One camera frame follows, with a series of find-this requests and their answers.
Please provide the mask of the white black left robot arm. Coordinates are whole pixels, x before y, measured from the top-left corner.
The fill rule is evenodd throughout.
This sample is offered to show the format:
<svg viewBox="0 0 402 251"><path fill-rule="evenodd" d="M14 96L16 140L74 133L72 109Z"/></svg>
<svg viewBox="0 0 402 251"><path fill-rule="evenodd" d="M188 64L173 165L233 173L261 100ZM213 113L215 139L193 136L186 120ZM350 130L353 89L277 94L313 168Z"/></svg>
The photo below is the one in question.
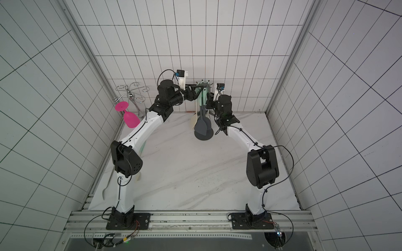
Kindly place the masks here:
<svg viewBox="0 0 402 251"><path fill-rule="evenodd" d="M158 86L159 95L143 121L121 141L112 142L111 154L118 185L115 211L127 214L134 207L129 185L131 185L133 176L141 170L143 165L139 156L140 148L155 129L173 113L174 106L180 105L185 100L196 100L202 90L200 85L176 85L170 79L163 80Z"/></svg>

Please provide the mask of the grey spatula mint handle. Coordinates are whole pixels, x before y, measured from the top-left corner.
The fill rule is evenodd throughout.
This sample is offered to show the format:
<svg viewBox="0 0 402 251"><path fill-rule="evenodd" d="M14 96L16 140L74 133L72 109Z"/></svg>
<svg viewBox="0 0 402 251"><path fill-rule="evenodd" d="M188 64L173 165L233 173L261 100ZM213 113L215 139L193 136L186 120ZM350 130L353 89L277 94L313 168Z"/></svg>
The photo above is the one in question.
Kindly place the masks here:
<svg viewBox="0 0 402 251"><path fill-rule="evenodd" d="M205 106L207 103L207 88L204 87L201 90L201 93L198 97L199 99L199 105L200 105L200 118L197 121L197 124L195 125L195 132L197 132L198 134L202 135L202 136L206 136L207 135L207 130L208 130L208 125L207 125L207 121L205 120Z"/></svg>

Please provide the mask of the cream turner mint handle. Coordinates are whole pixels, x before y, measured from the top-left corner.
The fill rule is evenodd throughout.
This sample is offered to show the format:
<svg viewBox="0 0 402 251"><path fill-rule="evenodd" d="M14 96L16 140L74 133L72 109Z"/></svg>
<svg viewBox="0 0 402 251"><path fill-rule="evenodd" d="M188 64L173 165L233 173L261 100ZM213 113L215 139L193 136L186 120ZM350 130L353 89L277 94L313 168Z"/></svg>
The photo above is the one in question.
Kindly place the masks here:
<svg viewBox="0 0 402 251"><path fill-rule="evenodd" d="M199 117L199 102L198 102L198 97L195 98L194 100L194 105L195 105L195 114L193 117L190 119L190 124L191 124L191 129L195 129L195 125L197 124L198 117Z"/></svg>

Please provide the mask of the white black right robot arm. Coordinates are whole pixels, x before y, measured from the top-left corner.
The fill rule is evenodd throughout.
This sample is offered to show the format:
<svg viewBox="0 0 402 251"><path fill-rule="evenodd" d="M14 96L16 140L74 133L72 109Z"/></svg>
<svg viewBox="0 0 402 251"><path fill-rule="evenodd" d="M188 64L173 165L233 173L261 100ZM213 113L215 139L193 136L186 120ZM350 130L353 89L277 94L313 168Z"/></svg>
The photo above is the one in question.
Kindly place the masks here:
<svg viewBox="0 0 402 251"><path fill-rule="evenodd" d="M246 203L246 218L248 221L257 221L266 214L262 188L274 184L280 175L275 148L263 145L246 132L240 120L232 113L230 96L209 98L206 108L214 111L214 120L219 130L247 152L246 176L253 188Z"/></svg>

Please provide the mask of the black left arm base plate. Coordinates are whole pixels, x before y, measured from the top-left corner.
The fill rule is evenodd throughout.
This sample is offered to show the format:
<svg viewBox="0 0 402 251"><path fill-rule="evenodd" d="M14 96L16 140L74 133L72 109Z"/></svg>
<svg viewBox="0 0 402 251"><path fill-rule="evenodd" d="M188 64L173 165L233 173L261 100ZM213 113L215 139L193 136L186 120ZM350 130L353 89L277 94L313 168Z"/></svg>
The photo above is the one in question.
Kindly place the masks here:
<svg viewBox="0 0 402 251"><path fill-rule="evenodd" d="M147 230L150 223L150 213L127 213L116 212L106 225L107 230Z"/></svg>

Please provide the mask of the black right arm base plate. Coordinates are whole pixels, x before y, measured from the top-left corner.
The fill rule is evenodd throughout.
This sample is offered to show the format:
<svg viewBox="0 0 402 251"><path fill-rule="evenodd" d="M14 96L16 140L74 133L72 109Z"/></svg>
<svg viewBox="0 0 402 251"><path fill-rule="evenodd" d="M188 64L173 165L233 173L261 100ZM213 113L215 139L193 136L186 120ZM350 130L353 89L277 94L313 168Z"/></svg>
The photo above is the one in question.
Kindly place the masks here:
<svg viewBox="0 0 402 251"><path fill-rule="evenodd" d="M270 213L254 215L250 212L231 213L228 219L234 230L273 230L274 223Z"/></svg>

